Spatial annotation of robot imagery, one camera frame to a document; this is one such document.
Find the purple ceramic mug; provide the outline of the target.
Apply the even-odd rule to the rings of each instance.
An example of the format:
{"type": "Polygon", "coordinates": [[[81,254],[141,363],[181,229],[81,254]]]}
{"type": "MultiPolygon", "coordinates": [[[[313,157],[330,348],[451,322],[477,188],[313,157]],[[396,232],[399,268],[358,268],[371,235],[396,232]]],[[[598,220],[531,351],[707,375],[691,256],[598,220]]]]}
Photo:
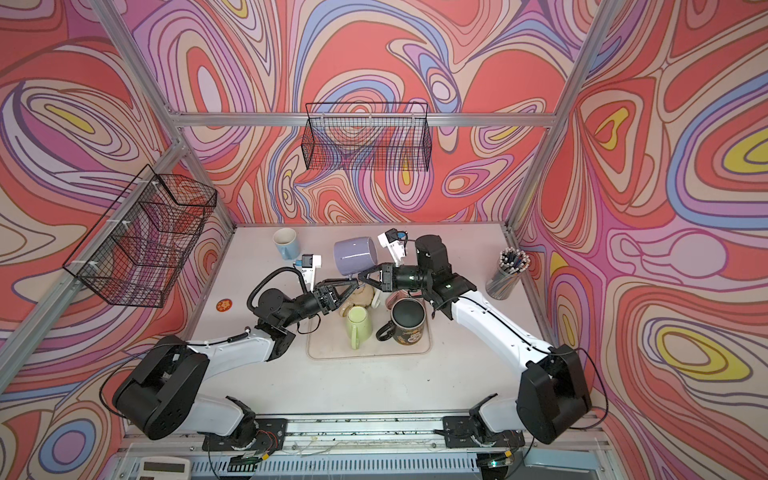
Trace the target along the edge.
{"type": "Polygon", "coordinates": [[[342,276],[353,276],[378,263],[376,246],[371,237],[338,241],[333,246],[337,270],[342,276]]]}

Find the beige rectangular tray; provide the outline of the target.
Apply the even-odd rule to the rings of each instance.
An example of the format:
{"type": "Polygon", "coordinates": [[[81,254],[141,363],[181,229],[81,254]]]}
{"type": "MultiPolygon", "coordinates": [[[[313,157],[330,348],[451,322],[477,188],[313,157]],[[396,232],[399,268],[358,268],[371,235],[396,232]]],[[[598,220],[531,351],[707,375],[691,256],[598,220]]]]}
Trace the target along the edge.
{"type": "Polygon", "coordinates": [[[404,356],[426,354],[432,348],[432,333],[429,325],[423,330],[422,338],[411,346],[402,345],[394,339],[378,341],[375,333],[389,320],[390,311],[380,305],[368,309],[372,322],[372,334],[363,341],[358,349],[351,347],[351,340],[346,331],[346,319],[338,312],[324,316],[317,331],[309,335],[307,354],[313,360],[341,360],[351,358],[369,358],[381,356],[404,356]]]}

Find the light blue ceramic mug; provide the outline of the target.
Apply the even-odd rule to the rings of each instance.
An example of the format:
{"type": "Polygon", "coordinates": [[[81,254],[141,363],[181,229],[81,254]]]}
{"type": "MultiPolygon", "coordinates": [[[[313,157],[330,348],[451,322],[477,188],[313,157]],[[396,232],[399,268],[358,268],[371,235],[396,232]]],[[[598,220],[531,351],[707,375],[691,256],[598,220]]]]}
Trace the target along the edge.
{"type": "Polygon", "coordinates": [[[273,235],[273,242],[283,260],[293,261],[301,255],[297,232],[292,228],[280,228],[273,235]]]}

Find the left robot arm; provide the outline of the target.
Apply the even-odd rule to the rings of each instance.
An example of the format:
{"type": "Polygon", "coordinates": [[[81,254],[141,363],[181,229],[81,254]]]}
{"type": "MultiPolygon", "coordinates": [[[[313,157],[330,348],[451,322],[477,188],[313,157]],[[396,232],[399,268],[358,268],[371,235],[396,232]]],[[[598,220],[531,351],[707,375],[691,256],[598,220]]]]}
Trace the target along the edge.
{"type": "Polygon", "coordinates": [[[250,447],[259,434],[255,412],[231,395],[200,394],[202,384],[221,373],[274,361],[295,339],[291,326],[338,310],[358,289],[356,279],[327,279],[290,298],[270,287],[285,273],[268,274],[249,294],[247,310],[256,323],[242,333],[213,341],[159,340],[117,387],[111,404],[117,415],[150,440],[174,433],[200,433],[234,450],[250,447]]]}

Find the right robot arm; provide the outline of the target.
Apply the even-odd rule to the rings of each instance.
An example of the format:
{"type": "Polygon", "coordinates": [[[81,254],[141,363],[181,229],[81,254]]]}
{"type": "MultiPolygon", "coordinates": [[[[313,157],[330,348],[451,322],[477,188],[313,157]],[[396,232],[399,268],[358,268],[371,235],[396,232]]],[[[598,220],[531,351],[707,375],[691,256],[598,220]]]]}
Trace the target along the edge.
{"type": "Polygon", "coordinates": [[[494,307],[475,284],[453,271],[440,236],[417,238],[415,249],[415,265],[380,263],[357,278],[382,292],[420,292],[435,311],[472,332],[515,370],[513,398],[491,394],[470,410],[480,440],[525,430],[549,445],[592,409],[576,350],[534,337],[494,307]]]}

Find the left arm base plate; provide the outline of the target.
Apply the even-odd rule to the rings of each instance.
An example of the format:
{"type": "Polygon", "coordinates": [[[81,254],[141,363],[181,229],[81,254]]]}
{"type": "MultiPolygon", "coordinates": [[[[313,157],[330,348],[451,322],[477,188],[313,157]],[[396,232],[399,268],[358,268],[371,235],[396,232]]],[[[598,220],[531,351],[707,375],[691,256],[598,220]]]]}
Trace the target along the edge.
{"type": "Polygon", "coordinates": [[[272,454],[283,448],[288,420],[267,417],[246,420],[229,436],[206,434],[205,452],[255,452],[272,454]]]}

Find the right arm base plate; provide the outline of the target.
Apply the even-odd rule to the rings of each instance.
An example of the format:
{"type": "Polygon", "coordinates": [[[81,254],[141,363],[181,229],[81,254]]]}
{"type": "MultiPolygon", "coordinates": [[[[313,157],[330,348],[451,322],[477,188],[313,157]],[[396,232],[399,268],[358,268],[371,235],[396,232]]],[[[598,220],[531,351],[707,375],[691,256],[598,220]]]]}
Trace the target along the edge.
{"type": "Polygon", "coordinates": [[[436,430],[447,448],[506,448],[516,451],[526,441],[520,431],[492,432],[480,420],[469,415],[451,415],[442,418],[442,427],[436,430]]]}

